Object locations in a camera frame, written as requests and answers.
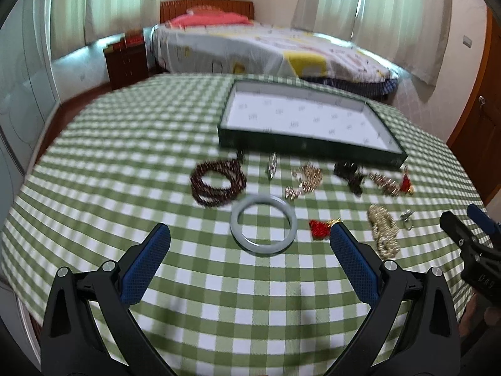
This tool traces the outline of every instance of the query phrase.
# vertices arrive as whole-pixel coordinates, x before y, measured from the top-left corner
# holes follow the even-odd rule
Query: light switch
[[[468,48],[472,47],[472,40],[468,38],[466,35],[463,36],[463,44],[465,44]]]

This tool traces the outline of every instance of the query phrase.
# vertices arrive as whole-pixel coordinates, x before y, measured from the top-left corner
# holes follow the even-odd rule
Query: pillow
[[[224,12],[220,8],[213,7],[211,5],[197,5],[195,7],[188,8],[186,10],[186,14],[193,15],[193,14],[219,14]]]
[[[221,12],[219,15],[214,14],[184,14],[174,18],[169,22],[173,28],[195,27],[207,25],[252,25],[245,15],[236,14],[234,12]]]

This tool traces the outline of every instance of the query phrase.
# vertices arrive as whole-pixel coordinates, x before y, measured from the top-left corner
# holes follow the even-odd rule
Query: door frame
[[[482,54],[482,59],[480,60],[480,67],[478,68],[477,79],[475,80],[472,93],[468,98],[463,113],[461,114],[461,117],[459,118],[456,127],[454,127],[454,130],[452,131],[449,139],[447,140],[447,146],[449,148],[452,148],[453,144],[457,140],[459,133],[463,129],[464,124],[466,123],[469,114],[473,109],[473,106],[477,102],[478,94],[480,92],[480,86],[482,85],[483,77],[485,75],[485,69],[487,68],[487,62],[490,54],[490,44],[492,42],[492,37],[493,37],[493,21],[494,21],[493,13],[490,10],[490,8],[487,7],[487,28],[485,30],[485,44],[483,46],[483,54]]]

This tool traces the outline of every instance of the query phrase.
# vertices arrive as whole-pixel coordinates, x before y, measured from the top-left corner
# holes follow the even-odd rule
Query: gingham tablecloth
[[[322,186],[294,202],[297,239],[272,257],[239,248],[230,234],[231,206],[194,202],[189,176],[195,165],[232,155],[219,149],[217,124],[235,80],[246,78],[352,96],[271,76],[158,75],[95,100],[42,157],[4,227],[2,269],[37,321],[43,321],[57,268],[95,270],[163,222],[172,235],[170,251],[131,310],[178,374],[322,374],[369,307],[357,299],[329,242],[312,241],[308,222],[340,217],[359,241],[374,246],[367,221],[372,203],[396,219],[408,208],[416,211],[415,228],[398,234],[398,263],[423,272],[440,266],[460,316],[471,290],[460,280],[459,250],[438,220],[452,210],[479,234],[465,209],[483,205],[443,142],[390,106],[371,102],[409,154],[414,197],[383,196],[367,181],[357,198],[332,174],[333,162],[288,156],[279,156],[270,183],[268,154],[249,154],[242,166],[247,194],[283,196],[286,186],[297,184],[291,170],[304,162],[324,171]],[[244,234],[264,240],[281,240],[286,231],[282,214],[268,206],[248,209],[242,225]],[[408,309],[402,305],[378,360],[388,357]],[[120,358],[98,308],[93,312],[110,352]]]

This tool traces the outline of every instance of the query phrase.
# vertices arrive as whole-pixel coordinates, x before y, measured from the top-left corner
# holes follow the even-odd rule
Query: wooden nightstand
[[[144,40],[126,45],[124,40],[103,50],[112,89],[133,85],[148,77]]]

